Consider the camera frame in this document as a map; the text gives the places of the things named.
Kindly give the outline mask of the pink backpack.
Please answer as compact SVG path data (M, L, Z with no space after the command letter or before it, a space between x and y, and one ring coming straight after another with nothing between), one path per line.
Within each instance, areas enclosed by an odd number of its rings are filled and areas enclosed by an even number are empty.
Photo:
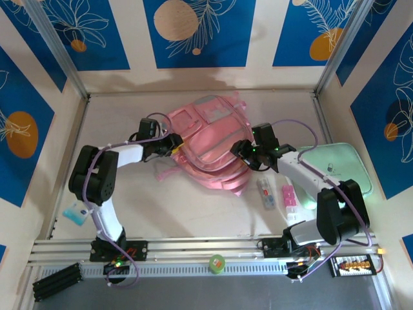
M208 189L240 196L252 171L230 149L240 140L253 140L246 107L234 92L208 95L168 113L171 131L181 136L183 144L171 155L176 166L159 173L157 180L183 171Z

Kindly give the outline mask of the clear plastic small case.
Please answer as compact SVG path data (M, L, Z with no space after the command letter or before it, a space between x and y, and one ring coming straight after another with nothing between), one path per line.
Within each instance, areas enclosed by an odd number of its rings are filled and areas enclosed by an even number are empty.
M276 208L276 200L270 186L268 178L259 178L257 187L266 210L274 210Z

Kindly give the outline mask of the light blue tissue pack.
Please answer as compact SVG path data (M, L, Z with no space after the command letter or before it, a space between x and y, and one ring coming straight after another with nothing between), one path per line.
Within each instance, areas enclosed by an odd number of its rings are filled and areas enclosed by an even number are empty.
M76 201L67 207L62 215L76 225L82 226L89 215L89 211L82 201Z

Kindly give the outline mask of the pink white pill box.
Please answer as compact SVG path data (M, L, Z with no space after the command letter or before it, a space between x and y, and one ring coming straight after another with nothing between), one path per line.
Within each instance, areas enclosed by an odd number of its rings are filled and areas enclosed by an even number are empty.
M289 224L300 222L302 219L301 206L298 202L294 187L292 185L283 185L282 194L287 222Z

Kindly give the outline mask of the mint green zip case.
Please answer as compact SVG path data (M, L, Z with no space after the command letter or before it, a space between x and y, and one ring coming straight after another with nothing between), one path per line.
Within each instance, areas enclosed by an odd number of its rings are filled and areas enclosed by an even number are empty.
M315 149L305 152L302 158L328 177L341 181L354 180L358 183L364 198L374 191L359 154L348 143L318 145Z

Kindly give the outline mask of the green tape roll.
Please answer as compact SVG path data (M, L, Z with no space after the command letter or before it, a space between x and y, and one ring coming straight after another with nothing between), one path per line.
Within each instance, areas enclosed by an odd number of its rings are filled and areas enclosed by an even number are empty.
M212 274L220 274L225 268L226 262L223 256L220 254L214 254L209 259L209 269Z

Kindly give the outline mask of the black power distribution board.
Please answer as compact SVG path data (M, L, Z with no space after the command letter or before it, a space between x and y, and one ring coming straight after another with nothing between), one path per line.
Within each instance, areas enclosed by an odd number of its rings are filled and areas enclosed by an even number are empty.
M346 276L375 276L371 255L334 256L328 260L333 278Z

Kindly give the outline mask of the black extrusion block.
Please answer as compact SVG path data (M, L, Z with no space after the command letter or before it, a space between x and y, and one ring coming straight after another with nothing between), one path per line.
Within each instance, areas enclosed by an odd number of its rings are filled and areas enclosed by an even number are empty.
M75 263L32 284L35 302L41 302L83 281L81 264Z

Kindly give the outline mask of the aluminium mounting rail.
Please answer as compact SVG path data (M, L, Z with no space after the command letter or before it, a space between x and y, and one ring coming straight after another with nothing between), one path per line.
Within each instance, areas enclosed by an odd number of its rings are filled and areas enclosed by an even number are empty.
M207 262L214 254L220 254L229 262L249 260L285 260L295 258L265 258L257 243L263 238L282 238L281 236L261 235L242 237L211 238L131 238L129 241L146 240L148 253L145 261L138 263L185 263ZM89 260L93 240L38 240L32 247L28 265L70 265Z

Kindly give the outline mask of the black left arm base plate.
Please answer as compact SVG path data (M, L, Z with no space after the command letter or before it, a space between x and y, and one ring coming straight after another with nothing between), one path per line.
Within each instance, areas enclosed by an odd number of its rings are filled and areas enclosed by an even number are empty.
M127 261L128 258L109 242L96 239L91 243L89 260L91 262L111 262L114 260ZM134 261L145 261L148 253L146 240L126 241L124 252Z

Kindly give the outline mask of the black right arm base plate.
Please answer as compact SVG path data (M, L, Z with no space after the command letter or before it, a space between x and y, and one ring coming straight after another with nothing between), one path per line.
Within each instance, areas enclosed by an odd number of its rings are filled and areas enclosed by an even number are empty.
M321 257L321 251L315 243L297 245L282 238L263 238L257 243L265 258L315 258Z

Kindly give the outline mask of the aluminium corner post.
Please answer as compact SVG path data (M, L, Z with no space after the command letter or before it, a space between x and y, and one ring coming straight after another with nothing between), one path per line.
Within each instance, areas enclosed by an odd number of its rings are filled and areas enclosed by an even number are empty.
M88 92L81 81L76 66L70 58L70 55L60 40L48 16L43 10L41 3L37 0L22 0L22 3L30 19L43 38L43 41L53 54L53 57L61 67L65 76L71 81L78 94L83 99L88 99Z
M328 85L335 75L335 72L342 62L345 54L350 48L356 34L363 24L368 12L370 11L375 0L358 0L356 7L348 19L348 23L343 29L342 35L332 51L330 59L327 61L325 69L314 87L314 94L319 99L323 89Z

